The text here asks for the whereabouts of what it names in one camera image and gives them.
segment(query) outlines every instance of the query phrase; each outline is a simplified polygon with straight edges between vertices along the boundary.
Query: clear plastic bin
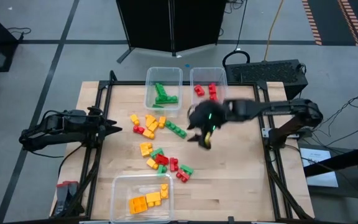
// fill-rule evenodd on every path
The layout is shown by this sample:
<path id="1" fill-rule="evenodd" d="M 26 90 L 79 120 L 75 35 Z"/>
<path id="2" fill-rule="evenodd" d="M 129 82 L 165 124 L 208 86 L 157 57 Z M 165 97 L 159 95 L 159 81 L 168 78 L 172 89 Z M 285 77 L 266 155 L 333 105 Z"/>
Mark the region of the clear plastic bin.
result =
<path id="1" fill-rule="evenodd" d="M 168 199 L 145 212 L 131 214 L 129 199 L 159 192 L 161 184 L 168 184 Z M 111 188 L 110 221 L 112 223 L 168 223 L 173 220 L 173 180 L 169 174 L 122 175 L 116 177 Z"/>
<path id="2" fill-rule="evenodd" d="M 223 102 L 227 96 L 227 78 L 223 68 L 192 68 L 190 70 L 191 104 L 198 104 L 203 100 L 209 100 L 208 85 L 215 83 L 216 96 L 219 102 Z M 194 91 L 196 85 L 201 85 L 204 96 L 198 96 Z"/>
<path id="3" fill-rule="evenodd" d="M 177 96 L 177 104 L 164 104 L 163 108 L 154 108 L 155 84 L 161 83 L 168 96 Z M 180 68 L 151 67 L 147 70 L 146 93 L 144 96 L 144 106 L 152 113 L 159 116 L 176 117 L 181 108 L 182 100 L 183 71 Z"/>

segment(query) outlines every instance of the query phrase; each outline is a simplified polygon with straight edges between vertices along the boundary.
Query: wooden table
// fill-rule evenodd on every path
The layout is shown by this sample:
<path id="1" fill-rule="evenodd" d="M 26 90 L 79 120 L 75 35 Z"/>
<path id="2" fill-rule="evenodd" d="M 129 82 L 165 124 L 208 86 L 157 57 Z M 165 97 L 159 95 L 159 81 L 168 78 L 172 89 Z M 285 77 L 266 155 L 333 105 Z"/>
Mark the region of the wooden table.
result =
<path id="1" fill-rule="evenodd" d="M 88 106 L 94 105 L 97 86 L 98 82 L 83 82 L 77 109 L 87 111 Z M 140 125 L 145 126 L 144 116 L 149 112 L 143 106 L 144 93 L 144 86 L 114 85 L 112 88 L 108 118 L 117 121 L 116 126 L 123 130 L 104 140 L 91 219 L 109 219 L 111 184 L 115 177 L 156 173 L 147 166 L 146 159 L 140 154 L 139 143 L 149 140 L 132 132 L 133 123 L 129 118 L 131 114 L 137 114 Z M 191 104 L 190 93 L 190 86 L 184 86 L 180 114 L 177 118 L 169 118 L 182 129 L 188 126 L 186 112 Z M 268 93 L 270 101 L 286 99 L 282 83 L 268 83 Z M 230 86 L 229 96 L 254 99 L 254 91 L 250 86 Z M 289 115 L 275 116 L 275 125 L 281 126 L 289 119 Z M 188 131 L 188 137 L 193 134 L 193 131 Z M 236 221 L 274 220 L 257 119 L 246 123 L 225 124 L 222 129 L 214 132 L 211 138 L 213 148 L 210 151 L 199 148 L 195 142 L 186 142 L 167 128 L 158 129 L 155 135 L 155 139 L 151 141 L 155 149 L 162 147 L 168 157 L 176 157 L 179 164 L 195 169 L 191 179 L 185 184 L 172 174 L 176 220 L 224 221 L 228 216 L 234 216 Z M 287 140 L 287 144 L 297 146 L 292 139 Z M 78 142 L 69 144 L 66 155 L 78 145 Z M 288 147 L 281 150 L 281 155 L 288 190 L 305 212 L 313 217 L 299 152 Z M 66 160 L 58 183 L 80 179 L 84 156 L 85 148 Z M 282 195 L 278 188 L 277 195 L 281 216 L 285 217 Z M 83 205 L 86 205 L 87 199 L 86 190 Z"/>

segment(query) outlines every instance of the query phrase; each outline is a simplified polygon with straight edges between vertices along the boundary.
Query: green lego brick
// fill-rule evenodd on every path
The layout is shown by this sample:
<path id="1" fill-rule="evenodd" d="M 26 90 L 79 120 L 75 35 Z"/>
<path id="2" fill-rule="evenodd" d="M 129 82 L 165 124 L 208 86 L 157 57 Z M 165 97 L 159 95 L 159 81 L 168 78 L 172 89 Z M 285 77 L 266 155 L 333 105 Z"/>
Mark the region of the green lego brick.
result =
<path id="1" fill-rule="evenodd" d="M 150 153 L 150 156 L 155 159 L 155 157 L 157 156 L 157 154 L 161 154 L 164 155 L 164 152 L 162 151 L 162 148 L 158 148 L 156 150 L 154 150 L 152 153 Z"/>
<path id="2" fill-rule="evenodd" d="M 167 103 L 178 103 L 177 96 L 167 96 L 165 100 L 158 96 L 155 98 L 155 104 L 167 104 Z"/>
<path id="3" fill-rule="evenodd" d="M 155 84 L 155 91 L 157 91 L 157 94 L 161 100 L 165 100 L 167 98 L 167 93 L 165 92 L 164 86 L 161 83 Z"/>
<path id="4" fill-rule="evenodd" d="M 193 174 L 194 170 L 186 165 L 180 165 L 180 168 L 183 169 L 188 175 Z"/>
<path id="5" fill-rule="evenodd" d="M 181 137 L 183 139 L 187 136 L 187 133 L 184 130 L 180 129 L 178 126 L 176 126 L 171 121 L 165 122 L 165 127 L 167 127 L 169 130 L 173 131 L 175 134 L 179 135 L 179 137 Z"/>
<path id="6" fill-rule="evenodd" d="M 167 168 L 165 166 L 158 165 L 158 169 L 157 169 L 158 174 L 164 174 L 164 173 L 166 173 L 166 171 L 167 171 Z"/>
<path id="7" fill-rule="evenodd" d="M 153 105 L 152 108 L 164 108 L 164 107 L 160 105 Z"/>

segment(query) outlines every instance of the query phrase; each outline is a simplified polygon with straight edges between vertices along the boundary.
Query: red lego brick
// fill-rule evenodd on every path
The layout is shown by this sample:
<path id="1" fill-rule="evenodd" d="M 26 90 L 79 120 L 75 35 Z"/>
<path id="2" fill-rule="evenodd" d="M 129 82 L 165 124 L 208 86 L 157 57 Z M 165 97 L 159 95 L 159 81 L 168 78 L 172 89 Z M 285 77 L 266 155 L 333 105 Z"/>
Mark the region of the red lego brick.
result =
<path id="1" fill-rule="evenodd" d="M 209 99 L 210 99 L 210 100 L 217 101 L 217 100 L 218 100 L 218 98 L 216 97 L 216 93 L 211 94 L 211 95 L 209 96 Z"/>
<path id="2" fill-rule="evenodd" d="M 194 91 L 197 93 L 197 96 L 204 96 L 205 94 L 203 87 L 201 87 L 201 85 L 196 85 L 194 87 Z"/>
<path id="3" fill-rule="evenodd" d="M 138 134 L 143 134 L 144 128 L 139 127 L 139 126 L 134 126 L 134 132 L 138 133 Z"/>
<path id="4" fill-rule="evenodd" d="M 155 162 L 157 163 L 157 164 L 160 164 L 160 165 L 168 165 L 168 163 L 169 163 L 169 160 L 168 160 L 168 158 L 166 158 L 165 156 L 163 156 L 163 155 L 161 155 L 161 154 L 157 154 L 156 156 L 155 156 Z"/>
<path id="5" fill-rule="evenodd" d="M 216 94 L 216 85 L 215 83 L 211 83 L 210 85 L 208 85 L 208 89 L 209 89 L 209 94 Z"/>
<path id="6" fill-rule="evenodd" d="M 178 159 L 174 157 L 169 158 L 169 167 L 171 172 L 178 171 Z"/>
<path id="7" fill-rule="evenodd" d="M 178 170 L 177 177 L 180 178 L 183 183 L 186 183 L 187 180 L 190 179 L 190 176 L 181 169 Z"/>

